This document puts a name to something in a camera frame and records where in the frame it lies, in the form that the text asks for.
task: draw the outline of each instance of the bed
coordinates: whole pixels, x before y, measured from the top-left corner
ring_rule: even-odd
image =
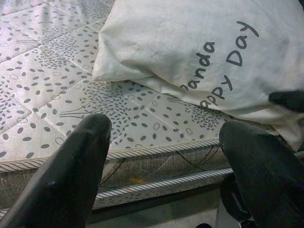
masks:
[[[113,123],[94,209],[218,183],[232,173],[218,144],[231,116],[131,81],[92,80],[98,32],[113,2],[0,0],[0,219],[37,168],[94,113]]]

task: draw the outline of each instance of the white pillow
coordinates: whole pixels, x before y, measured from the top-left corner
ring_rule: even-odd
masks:
[[[273,125],[297,148],[298,114],[267,102],[304,89],[298,0],[116,0],[94,80],[131,79],[202,107]]]

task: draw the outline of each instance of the quilted mattress cover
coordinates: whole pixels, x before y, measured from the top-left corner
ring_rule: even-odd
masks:
[[[94,113],[113,123],[95,209],[216,183],[232,172],[218,144],[232,117],[134,82],[92,80],[98,32],[113,3],[0,0],[0,218]]]

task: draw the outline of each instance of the floor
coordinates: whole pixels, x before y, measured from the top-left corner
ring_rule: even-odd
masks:
[[[133,214],[95,223],[88,228],[195,228],[201,223],[215,227],[219,190],[164,204]]]

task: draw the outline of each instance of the mattress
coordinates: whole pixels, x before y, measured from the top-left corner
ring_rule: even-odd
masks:
[[[218,144],[231,116],[131,81],[92,80],[98,32],[113,3],[0,0],[0,218],[94,113],[113,123],[94,209],[218,183],[232,173]]]

